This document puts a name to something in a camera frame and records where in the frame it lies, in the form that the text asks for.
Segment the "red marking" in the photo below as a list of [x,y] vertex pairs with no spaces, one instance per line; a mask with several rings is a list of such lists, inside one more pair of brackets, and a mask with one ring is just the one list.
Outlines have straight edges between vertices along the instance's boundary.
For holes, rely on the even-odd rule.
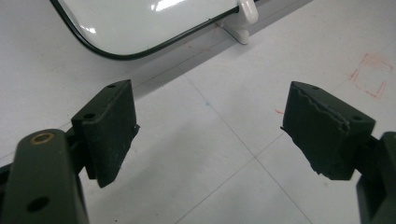
[[391,65],[391,63],[389,63],[389,60],[377,54],[366,53],[363,59],[361,60],[361,64],[353,72],[353,74],[349,76],[348,80],[352,82],[354,86],[359,90],[363,90],[364,92],[368,93],[369,95],[373,96],[376,99],[381,99],[382,95],[384,94],[385,88],[388,85],[387,81],[384,80],[376,92],[369,91],[367,89],[367,85],[365,83],[361,83],[364,82],[364,80],[359,81],[359,75],[361,69],[363,69],[365,66],[370,66],[374,69],[380,69],[381,71],[383,71],[384,65],[386,66],[385,69],[388,69],[389,72],[392,72],[393,66]]
[[381,86],[379,87],[378,91],[376,91],[376,92],[365,91],[365,92],[367,92],[368,94],[370,94],[371,96],[373,96],[376,99],[381,99],[387,85],[388,85],[388,83],[386,81],[383,81],[381,83]]
[[356,82],[358,75],[359,75],[359,68],[357,68],[355,72],[352,75],[350,75],[349,81]]
[[285,112],[283,112],[281,110],[278,110],[278,109],[275,109],[275,112],[278,113],[278,114],[285,114]]

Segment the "black rubber trim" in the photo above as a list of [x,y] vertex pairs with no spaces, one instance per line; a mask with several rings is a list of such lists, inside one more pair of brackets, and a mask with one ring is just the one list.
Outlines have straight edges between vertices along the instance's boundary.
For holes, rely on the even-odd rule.
[[84,45],[87,49],[90,49],[99,55],[102,55],[102,56],[110,58],[110,59],[116,59],[116,60],[134,60],[134,59],[143,58],[143,57],[148,56],[160,49],[164,49],[164,48],[170,46],[171,44],[177,42],[178,40],[205,28],[207,25],[210,25],[211,23],[213,23],[215,21],[219,21],[219,20],[227,17],[228,15],[237,13],[239,11],[239,7],[232,8],[232,9],[218,15],[217,17],[210,19],[208,21],[205,21],[205,22],[191,28],[190,30],[188,30],[180,35],[177,35],[177,36],[175,36],[175,37],[173,37],[173,38],[171,38],[171,39],[169,39],[169,40],[167,40],[167,41],[165,41],[151,49],[146,49],[146,50],[143,50],[136,54],[120,55],[120,54],[113,54],[113,53],[109,53],[107,51],[101,50],[101,49],[97,48],[96,46],[94,46],[93,44],[91,44],[88,40],[86,40],[84,38],[84,36],[82,36],[82,34],[78,31],[78,29],[73,24],[73,22],[69,19],[69,17],[67,16],[66,12],[62,8],[59,1],[58,0],[50,0],[50,1],[53,4],[53,6],[55,7],[55,9],[58,11],[62,20],[64,20],[64,23],[66,23],[67,27],[74,34],[74,36],[79,40],[79,42],[81,42],[82,45]]

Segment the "white surface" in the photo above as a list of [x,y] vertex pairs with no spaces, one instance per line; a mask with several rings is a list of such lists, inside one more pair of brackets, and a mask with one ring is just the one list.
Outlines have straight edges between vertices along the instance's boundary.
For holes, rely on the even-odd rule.
[[237,0],[59,0],[95,47],[117,55],[152,49],[237,7]]
[[211,27],[195,42],[115,62],[61,29],[48,1],[1,2],[0,163],[28,133],[67,129],[105,85],[131,78],[142,129],[115,183],[99,189],[81,175],[92,224],[360,223],[359,174],[317,176],[279,130],[281,112],[297,80],[376,119],[374,136],[396,130],[396,74],[384,65],[396,67],[395,10],[393,0],[316,0],[247,46]]

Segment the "screw hole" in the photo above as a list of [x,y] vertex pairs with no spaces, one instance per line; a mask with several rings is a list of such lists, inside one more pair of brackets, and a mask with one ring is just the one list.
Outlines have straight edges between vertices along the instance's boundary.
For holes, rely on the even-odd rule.
[[359,116],[353,116],[352,118],[353,118],[354,120],[362,120],[362,118],[359,117]]
[[86,114],[84,115],[84,119],[93,119],[95,117],[95,114]]
[[41,145],[44,143],[48,143],[53,137],[53,133],[40,133],[30,139],[30,143],[33,145]]
[[38,212],[41,209],[45,208],[49,202],[50,199],[48,197],[40,197],[34,199],[27,205],[27,211],[30,213]]

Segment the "white mount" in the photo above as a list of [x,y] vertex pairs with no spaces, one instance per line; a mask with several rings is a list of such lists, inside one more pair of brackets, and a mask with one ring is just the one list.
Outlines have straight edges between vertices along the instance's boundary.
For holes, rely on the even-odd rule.
[[239,12],[218,22],[239,43],[248,43],[249,33],[247,28],[259,19],[259,12],[253,0],[238,0]]

